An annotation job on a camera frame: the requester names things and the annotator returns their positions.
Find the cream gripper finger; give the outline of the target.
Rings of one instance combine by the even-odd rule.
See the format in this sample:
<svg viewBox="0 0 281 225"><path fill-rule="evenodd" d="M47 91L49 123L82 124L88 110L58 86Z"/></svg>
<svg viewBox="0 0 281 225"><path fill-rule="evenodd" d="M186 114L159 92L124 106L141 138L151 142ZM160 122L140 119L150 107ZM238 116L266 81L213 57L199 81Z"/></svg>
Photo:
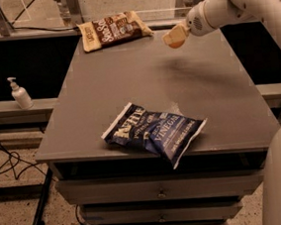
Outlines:
<svg viewBox="0 0 281 225"><path fill-rule="evenodd" d="M169 32L167 32L163 37L163 42L169 46L173 42L178 42L179 40L187 40L190 34L190 28L186 27L184 24L179 23L175 25Z"/></svg>

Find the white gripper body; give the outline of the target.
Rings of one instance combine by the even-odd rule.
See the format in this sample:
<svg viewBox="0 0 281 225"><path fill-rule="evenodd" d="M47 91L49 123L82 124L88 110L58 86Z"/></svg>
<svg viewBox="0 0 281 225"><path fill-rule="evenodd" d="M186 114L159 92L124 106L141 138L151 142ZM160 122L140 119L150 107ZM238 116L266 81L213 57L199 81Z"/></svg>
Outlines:
<svg viewBox="0 0 281 225"><path fill-rule="evenodd" d="M197 37L205 36L214 31L214 28L206 19L204 7L205 2L198 3L197 6L190 9L186 17L190 32Z"/></svg>

